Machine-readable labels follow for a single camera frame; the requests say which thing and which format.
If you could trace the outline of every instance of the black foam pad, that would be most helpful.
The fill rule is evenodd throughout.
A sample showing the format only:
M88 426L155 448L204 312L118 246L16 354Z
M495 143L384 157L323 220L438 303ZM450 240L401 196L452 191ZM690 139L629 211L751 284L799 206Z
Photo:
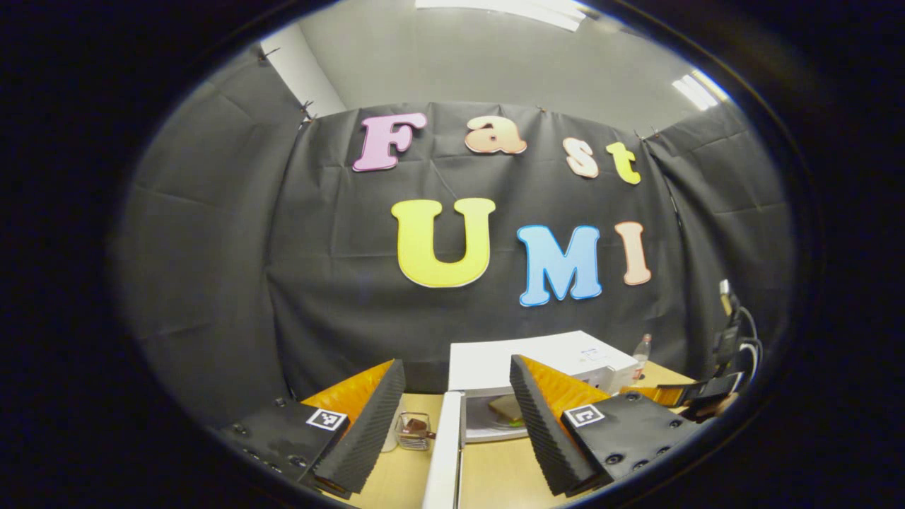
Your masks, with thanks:
M559 426L538 384L519 355L512 356L510 383L534 448L534 456L553 495L571 496L595 483L598 471Z
M351 496L348 492L361 493L377 457L380 456L380 449L384 446L386 433L393 422L404 390L403 363L401 360L394 360L355 424L314 467L316 477L326 479L341 490L317 483L318 479L315 479L317 488L345 498Z

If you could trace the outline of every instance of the screw hole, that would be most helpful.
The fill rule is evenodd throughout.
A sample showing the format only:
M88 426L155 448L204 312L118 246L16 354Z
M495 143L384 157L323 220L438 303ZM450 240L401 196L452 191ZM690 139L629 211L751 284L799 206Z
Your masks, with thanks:
M289 459L289 462L293 466L297 466L298 468L304 468L308 466L308 464L305 463L305 460L301 456L289 456L287 459Z

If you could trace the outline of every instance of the pink letter f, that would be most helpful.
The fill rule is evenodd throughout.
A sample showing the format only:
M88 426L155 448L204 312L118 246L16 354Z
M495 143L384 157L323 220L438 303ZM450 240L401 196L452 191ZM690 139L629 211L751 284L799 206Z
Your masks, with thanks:
M393 132L393 126L404 124ZM361 158L355 161L355 171L372 169L390 169L399 159L390 155L390 145L396 145L396 152L405 152L412 145L412 128L418 129L427 125L427 117L423 113L406 113L404 115L386 115L371 117L361 121L367 128L365 147L361 149Z

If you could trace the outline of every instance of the ceiling light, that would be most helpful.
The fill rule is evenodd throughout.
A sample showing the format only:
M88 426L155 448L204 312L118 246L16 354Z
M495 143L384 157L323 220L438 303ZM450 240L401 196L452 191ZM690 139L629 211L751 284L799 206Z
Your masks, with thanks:
M684 95L689 100L691 100L691 102L693 102L694 105L698 107L698 110L704 111L710 107L705 100L698 97L698 94L691 91L688 84L686 84L682 80L677 80L675 82L672 82L672 86L675 87L678 91L680 91L682 93L682 95Z
M692 93L696 94L708 106L717 105L717 100L713 99L713 96L710 95L706 90L704 90L704 87L700 86L700 83L696 82L694 78L686 74L684 77L682 77L681 80L685 82L686 85L688 85L688 88L691 89Z
M569 32L578 29L585 15L571 0L415 0L416 9L458 7L515 14L540 22L565 28Z
M713 80L707 76L707 74L704 74L703 72L695 69L691 72L691 76L694 77L695 80L698 80L702 85L707 87L711 92L713 92L713 95L717 96L717 99L719 99L720 101L726 101L729 98L729 96L726 95L726 92L724 92L718 84L714 83Z

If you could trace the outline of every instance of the foam letter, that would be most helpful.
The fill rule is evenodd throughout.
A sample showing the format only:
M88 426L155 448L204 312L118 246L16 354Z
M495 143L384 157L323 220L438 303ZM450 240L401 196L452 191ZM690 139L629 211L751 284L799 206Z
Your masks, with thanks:
M465 136L465 146L473 152L491 154L502 150L507 154L518 154L528 148L528 143L519 138L519 128L512 120L477 117L466 125L473 131Z
M563 149L569 157L566 158L568 166L572 168L572 172L581 177L594 178L600 175L597 163L591 156L594 151L591 147L581 139L566 138L563 139Z
M393 126L403 124L399 130ZM405 152L412 145L412 128L421 129L427 125L427 117L423 113L406 113L405 115L386 115L371 117L361 121L367 128L365 146L361 149L361 158L355 161L355 171L371 171L373 169L390 169L399 159L390 155L390 145L396 145L396 152Z
M641 174L632 171L632 163L634 154L625 149L625 145L621 141L606 146L606 151L613 154L613 162L616 163L616 172L622 180L629 184L637 184L641 182Z
M523 306L538 306L550 300L544 288L545 276L560 301L566 298L568 286L573 299L596 297L604 289L597 281L597 239L600 231L593 226L579 226L572 232L566 254L546 226L523 226L516 234L528 250L528 289L519 297Z
M477 280L491 261L488 216L497 206L486 198L464 198L453 205L465 216L465 256L447 264L433 255L433 219L443 206L433 200L408 200L393 205L399 220L399 268L405 277L429 288L464 286Z
M651 281L651 271L644 262L641 232L644 226L634 221L626 221L615 226L616 233L623 238L625 246L625 284L642 284Z

